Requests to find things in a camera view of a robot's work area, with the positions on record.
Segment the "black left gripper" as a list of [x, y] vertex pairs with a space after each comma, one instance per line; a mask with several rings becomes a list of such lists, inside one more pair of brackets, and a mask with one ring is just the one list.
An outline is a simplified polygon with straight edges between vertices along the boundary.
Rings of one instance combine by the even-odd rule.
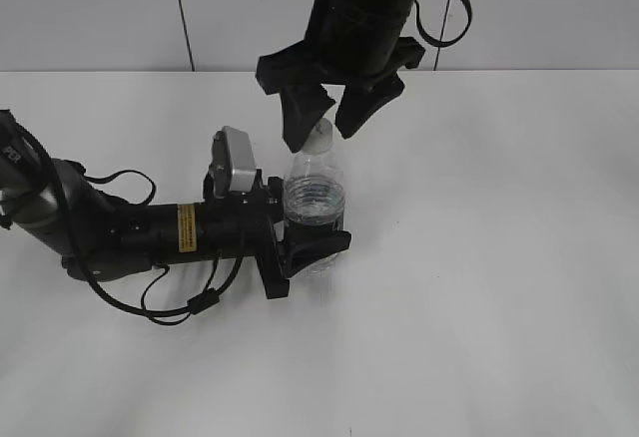
[[228, 277], [217, 288], [218, 294], [229, 289], [247, 257], [256, 261], [266, 298], [279, 299], [289, 295], [288, 278], [349, 249], [351, 234], [348, 231], [319, 235], [287, 229], [282, 257], [276, 225], [284, 219], [283, 184], [279, 177], [270, 177], [264, 182], [262, 173], [257, 172], [249, 191], [226, 192], [218, 198], [214, 196], [214, 179], [205, 177], [202, 229], [206, 243], [221, 258], [235, 261]]

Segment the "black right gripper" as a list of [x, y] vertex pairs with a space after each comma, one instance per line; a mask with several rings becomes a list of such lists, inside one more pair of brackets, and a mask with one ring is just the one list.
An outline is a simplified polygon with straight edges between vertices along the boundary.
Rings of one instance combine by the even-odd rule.
[[[412, 1], [315, 0], [304, 38], [259, 59], [256, 79], [265, 93], [280, 92], [283, 138], [292, 153], [335, 104], [320, 83], [371, 86], [420, 64], [423, 46], [400, 35]], [[403, 90], [398, 76], [366, 89], [346, 86], [335, 115], [341, 136], [352, 138]]]

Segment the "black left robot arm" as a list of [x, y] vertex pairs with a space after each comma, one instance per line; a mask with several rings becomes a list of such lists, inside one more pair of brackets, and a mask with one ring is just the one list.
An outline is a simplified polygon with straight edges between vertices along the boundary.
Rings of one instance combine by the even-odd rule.
[[171, 264], [252, 257], [267, 298], [283, 298], [291, 277], [350, 245], [338, 224], [289, 227], [278, 237], [284, 183], [262, 179], [248, 134], [229, 126], [213, 138], [200, 203], [130, 203], [98, 190], [114, 179], [51, 158], [2, 111], [1, 225], [17, 225], [58, 253], [77, 280], [95, 284]]

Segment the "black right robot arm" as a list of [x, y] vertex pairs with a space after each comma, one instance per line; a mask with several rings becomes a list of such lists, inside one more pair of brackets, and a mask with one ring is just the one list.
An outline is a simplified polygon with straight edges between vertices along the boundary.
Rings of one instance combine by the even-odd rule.
[[335, 125], [351, 138], [398, 98], [400, 68], [416, 68], [423, 47], [401, 31], [414, 0], [314, 0], [304, 37], [258, 61], [256, 79], [279, 95], [283, 139], [297, 153], [336, 107]]

